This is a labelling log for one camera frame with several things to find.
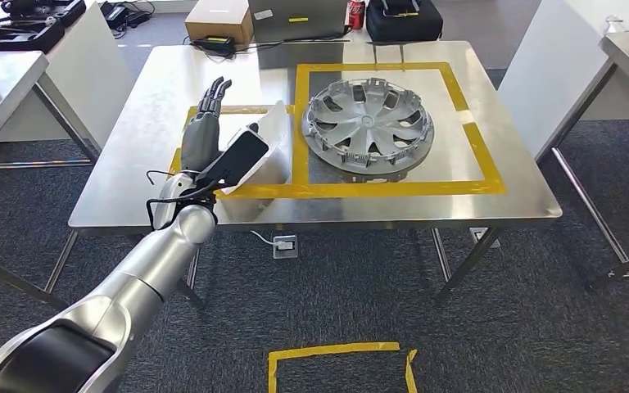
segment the black case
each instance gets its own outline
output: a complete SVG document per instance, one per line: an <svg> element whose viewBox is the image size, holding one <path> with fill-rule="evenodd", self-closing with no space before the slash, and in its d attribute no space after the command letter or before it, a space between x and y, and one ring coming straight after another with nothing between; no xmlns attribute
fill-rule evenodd
<svg viewBox="0 0 629 393"><path fill-rule="evenodd" d="M0 23L11 18L1 18ZM17 33L0 29L0 52L4 51L42 51L47 53L64 37L64 25L57 20L47 26L44 20L27 20L32 24L32 32Z"/></svg>
<svg viewBox="0 0 629 393"><path fill-rule="evenodd" d="M0 52L3 51L42 51L48 53L64 37L66 27L71 26L85 12L84 0L55 0L47 8L36 7L28 16L9 16L1 18L10 21L15 29L32 31L8 31L10 27L0 28ZM47 25L48 17L56 21Z"/></svg>
<svg viewBox="0 0 629 393"><path fill-rule="evenodd" d="M430 0L418 0L419 14L395 18L384 16L382 0L370 0L365 22L375 43L436 41L442 36L443 20Z"/></svg>

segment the robot finger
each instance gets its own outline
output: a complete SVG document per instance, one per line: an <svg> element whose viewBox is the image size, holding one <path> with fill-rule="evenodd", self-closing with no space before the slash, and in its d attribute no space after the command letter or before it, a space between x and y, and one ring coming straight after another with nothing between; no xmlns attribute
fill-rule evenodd
<svg viewBox="0 0 629 393"><path fill-rule="evenodd" d="M204 97L199 102L197 112L201 113L209 110L212 97L214 96L215 91L218 89L221 83L223 83L222 76L213 81L213 83L210 85L210 88L206 90L206 92L204 93Z"/></svg>
<svg viewBox="0 0 629 393"><path fill-rule="evenodd" d="M228 90L230 86L233 85L233 81L228 79L220 84L218 89L215 91L213 95L213 99L210 102L210 107L208 111L214 112L216 114L220 114L220 103L223 101L223 97L225 97L225 90Z"/></svg>

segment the red can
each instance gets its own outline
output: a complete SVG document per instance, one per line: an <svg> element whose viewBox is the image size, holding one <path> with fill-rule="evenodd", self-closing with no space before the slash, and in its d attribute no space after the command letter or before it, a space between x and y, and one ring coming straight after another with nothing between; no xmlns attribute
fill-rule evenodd
<svg viewBox="0 0 629 393"><path fill-rule="evenodd" d="M363 28L365 19L365 0L348 0L348 25L352 29Z"/></svg>

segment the black bag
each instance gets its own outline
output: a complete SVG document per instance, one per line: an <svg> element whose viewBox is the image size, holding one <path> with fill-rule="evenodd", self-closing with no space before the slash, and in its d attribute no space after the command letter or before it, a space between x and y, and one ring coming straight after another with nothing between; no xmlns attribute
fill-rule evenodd
<svg viewBox="0 0 629 393"><path fill-rule="evenodd" d="M442 36L443 23L440 12L430 0L417 0L417 2L419 5L418 15L394 17L384 16L382 0L370 0L365 23L373 42L438 40Z"/></svg>

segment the laptop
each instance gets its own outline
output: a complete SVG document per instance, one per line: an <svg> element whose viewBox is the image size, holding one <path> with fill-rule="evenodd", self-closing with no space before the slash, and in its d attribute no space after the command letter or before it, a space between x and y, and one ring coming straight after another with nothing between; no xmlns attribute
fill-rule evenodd
<svg viewBox="0 0 629 393"><path fill-rule="evenodd" d="M343 33L347 0L249 0L254 40L334 37Z"/></svg>

